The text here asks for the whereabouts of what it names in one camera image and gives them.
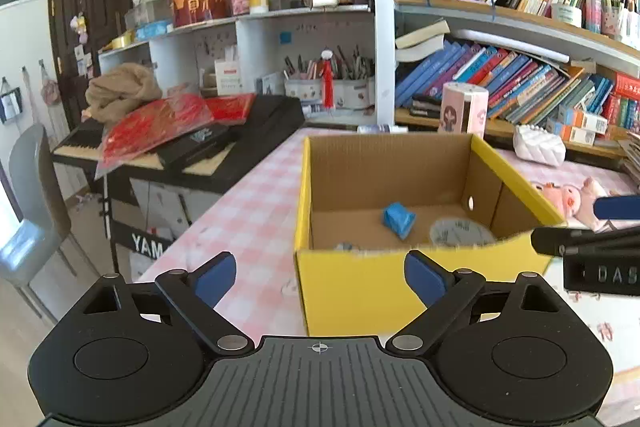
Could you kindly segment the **red tassel ornament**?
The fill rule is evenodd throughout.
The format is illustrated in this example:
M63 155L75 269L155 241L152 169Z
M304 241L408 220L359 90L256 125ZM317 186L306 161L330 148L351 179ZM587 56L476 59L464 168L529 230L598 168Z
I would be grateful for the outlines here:
M321 72L322 72L322 105L325 109L334 109L334 83L332 69L333 52L325 49L321 52Z

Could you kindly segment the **white quilted pouch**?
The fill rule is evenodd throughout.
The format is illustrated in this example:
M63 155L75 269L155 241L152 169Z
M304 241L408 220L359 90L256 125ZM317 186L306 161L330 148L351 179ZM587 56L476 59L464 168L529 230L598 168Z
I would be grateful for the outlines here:
M560 167L566 155L565 144L559 135L530 124L519 124L514 128L513 148L521 160L551 167Z

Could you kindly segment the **black electronic keyboard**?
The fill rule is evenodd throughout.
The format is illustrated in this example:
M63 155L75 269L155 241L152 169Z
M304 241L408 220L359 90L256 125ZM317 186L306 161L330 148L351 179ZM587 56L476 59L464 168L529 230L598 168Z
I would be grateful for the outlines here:
M91 118L55 147L53 160L101 179L129 179L222 194L303 126L296 98L179 94L145 104L116 124Z

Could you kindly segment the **yellow cardboard box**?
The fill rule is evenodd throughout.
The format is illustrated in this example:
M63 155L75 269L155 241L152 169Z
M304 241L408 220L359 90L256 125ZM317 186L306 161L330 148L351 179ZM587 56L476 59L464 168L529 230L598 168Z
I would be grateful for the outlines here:
M402 241L383 223L400 202L416 214ZM439 219L484 225L497 242L433 245ZM311 336L397 332L424 309L405 280L409 251L447 270L472 269L497 282L542 273L534 228L564 218L509 161L474 134L313 135L303 146L294 258Z

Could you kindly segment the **red packaged decorations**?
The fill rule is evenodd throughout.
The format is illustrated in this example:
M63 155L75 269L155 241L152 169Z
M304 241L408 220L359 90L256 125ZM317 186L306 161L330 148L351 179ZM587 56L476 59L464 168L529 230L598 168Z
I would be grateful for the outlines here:
M141 106L103 132L96 177L147 153L177 174L221 152L233 138L231 128L246 123L254 101L253 93L218 98L183 93Z

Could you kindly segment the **pink plush pig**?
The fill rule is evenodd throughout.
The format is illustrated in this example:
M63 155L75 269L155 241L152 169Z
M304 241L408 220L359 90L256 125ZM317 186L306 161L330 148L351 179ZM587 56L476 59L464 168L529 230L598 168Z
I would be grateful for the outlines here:
M566 221L575 219L592 231L599 231L604 227L605 221L594 214L594 203L598 198L608 196L608 193L591 176L585 179L581 187L551 182L533 182L533 186L562 213Z

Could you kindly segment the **grey chair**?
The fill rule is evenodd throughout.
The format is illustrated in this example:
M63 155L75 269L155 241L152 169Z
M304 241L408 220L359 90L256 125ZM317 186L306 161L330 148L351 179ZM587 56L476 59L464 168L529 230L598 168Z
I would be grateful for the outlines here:
M69 241L92 272L98 271L72 231L72 220L53 166L46 127L32 124L12 147L10 182L22 219L13 236L1 247L1 277L8 281L37 317L58 319L30 287L35 276L55 255L70 273L62 245Z

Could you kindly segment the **white bookshelf unit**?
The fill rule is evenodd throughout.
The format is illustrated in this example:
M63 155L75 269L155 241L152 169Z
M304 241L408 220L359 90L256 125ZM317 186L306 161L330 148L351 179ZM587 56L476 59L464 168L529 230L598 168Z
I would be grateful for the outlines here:
M455 37L483 34L536 46L572 60L593 60L604 70L639 75L632 46L551 18L459 0L372 0L368 4L299 8L241 15L177 28L168 34L105 51L96 59L102 72L137 62L155 74L160 89L197 88L224 59L226 46L238 51L239 77L227 81L233 93L250 93L259 81L284 69L286 58L360 49L373 57L372 112L334 109L321 117L329 126L391 124L395 120L395 39L402 32L443 18Z

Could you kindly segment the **tan crumpled cloth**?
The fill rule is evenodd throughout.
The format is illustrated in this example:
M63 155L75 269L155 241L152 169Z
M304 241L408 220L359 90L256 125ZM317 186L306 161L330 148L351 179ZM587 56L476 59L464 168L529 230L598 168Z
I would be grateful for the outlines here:
M116 124L141 105L162 96L151 69L124 63L89 81L85 113L101 124Z

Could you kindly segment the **pink cylindrical canister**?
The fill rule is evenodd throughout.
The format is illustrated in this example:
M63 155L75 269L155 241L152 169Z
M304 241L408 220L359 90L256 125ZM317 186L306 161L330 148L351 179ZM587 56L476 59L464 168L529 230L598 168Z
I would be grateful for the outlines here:
M489 92L475 84L447 82L442 87L439 132L475 134L484 138Z

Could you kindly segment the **blue toy block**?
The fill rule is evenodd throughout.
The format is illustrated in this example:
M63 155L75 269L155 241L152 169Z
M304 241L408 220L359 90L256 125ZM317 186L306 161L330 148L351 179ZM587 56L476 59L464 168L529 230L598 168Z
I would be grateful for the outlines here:
M400 202L393 202L383 210L384 225L402 241L409 236L414 222L416 222L416 214Z

